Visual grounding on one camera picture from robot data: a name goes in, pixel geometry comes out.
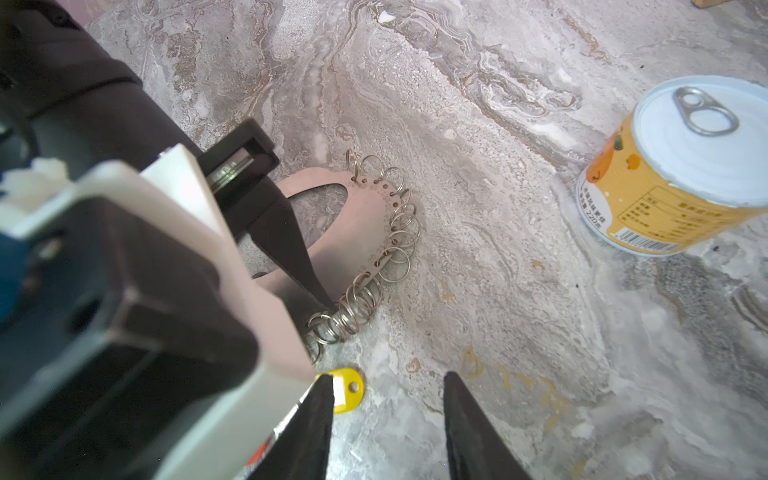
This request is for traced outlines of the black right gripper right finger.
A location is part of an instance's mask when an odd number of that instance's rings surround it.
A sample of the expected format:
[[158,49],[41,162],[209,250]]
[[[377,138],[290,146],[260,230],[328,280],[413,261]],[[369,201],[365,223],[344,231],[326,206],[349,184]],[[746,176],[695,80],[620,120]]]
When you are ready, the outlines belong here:
[[444,377],[443,409],[451,479],[531,480],[453,371]]

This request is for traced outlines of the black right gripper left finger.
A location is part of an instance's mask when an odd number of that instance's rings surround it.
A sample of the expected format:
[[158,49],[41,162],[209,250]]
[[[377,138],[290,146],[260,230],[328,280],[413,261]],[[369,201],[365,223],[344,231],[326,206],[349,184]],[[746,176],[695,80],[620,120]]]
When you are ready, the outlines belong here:
[[333,380],[329,375],[320,375],[282,435],[248,479],[324,480],[333,417]]

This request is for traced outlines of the red key tag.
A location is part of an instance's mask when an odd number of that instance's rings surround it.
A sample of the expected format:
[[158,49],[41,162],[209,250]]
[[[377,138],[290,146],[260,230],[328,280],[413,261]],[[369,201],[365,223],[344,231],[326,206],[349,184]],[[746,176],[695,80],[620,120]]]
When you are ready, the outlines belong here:
[[263,461],[264,457],[272,449],[278,438],[282,435],[287,428],[290,421],[295,416],[299,405],[296,404],[289,413],[278,423],[278,425],[272,430],[272,433],[267,437],[265,442],[259,447],[255,454],[250,458],[245,467],[241,470],[238,479],[247,479]]

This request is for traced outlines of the yellow key tag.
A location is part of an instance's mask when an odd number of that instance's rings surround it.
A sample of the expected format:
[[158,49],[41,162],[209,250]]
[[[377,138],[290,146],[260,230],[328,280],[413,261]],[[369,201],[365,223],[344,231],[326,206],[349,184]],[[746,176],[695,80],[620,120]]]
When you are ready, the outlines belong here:
[[354,411],[363,400],[363,376],[353,368],[340,368],[325,372],[333,380],[334,414]]

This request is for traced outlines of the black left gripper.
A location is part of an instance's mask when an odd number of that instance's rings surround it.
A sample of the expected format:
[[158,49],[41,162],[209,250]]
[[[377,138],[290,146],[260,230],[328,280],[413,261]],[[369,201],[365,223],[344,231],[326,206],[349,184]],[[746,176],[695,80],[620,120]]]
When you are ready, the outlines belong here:
[[318,279],[290,202],[269,177],[280,163],[274,143],[249,118],[205,151],[198,164],[236,239],[254,244],[325,307],[334,301]]

